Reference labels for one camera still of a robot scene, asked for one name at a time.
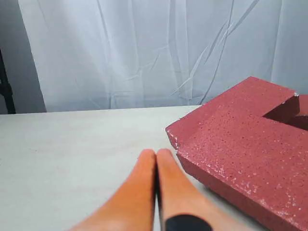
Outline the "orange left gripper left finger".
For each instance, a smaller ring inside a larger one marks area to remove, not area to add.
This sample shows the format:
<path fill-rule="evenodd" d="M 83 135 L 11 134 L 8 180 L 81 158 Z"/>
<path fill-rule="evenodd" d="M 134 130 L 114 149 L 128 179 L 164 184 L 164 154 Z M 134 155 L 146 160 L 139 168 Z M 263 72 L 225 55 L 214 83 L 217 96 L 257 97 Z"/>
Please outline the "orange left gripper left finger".
<path fill-rule="evenodd" d="M 71 230 L 151 231 L 155 210 L 155 174 L 155 152 L 145 149 L 113 196 Z"/>

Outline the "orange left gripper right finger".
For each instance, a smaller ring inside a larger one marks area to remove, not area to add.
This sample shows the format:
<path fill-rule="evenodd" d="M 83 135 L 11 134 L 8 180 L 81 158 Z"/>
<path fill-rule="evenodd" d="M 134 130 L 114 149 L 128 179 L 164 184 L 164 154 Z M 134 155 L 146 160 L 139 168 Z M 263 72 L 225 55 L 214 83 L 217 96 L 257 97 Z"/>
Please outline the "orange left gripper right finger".
<path fill-rule="evenodd" d="M 163 231 L 239 231 L 241 224 L 206 199 L 168 149 L 156 154 L 158 205 Z"/>

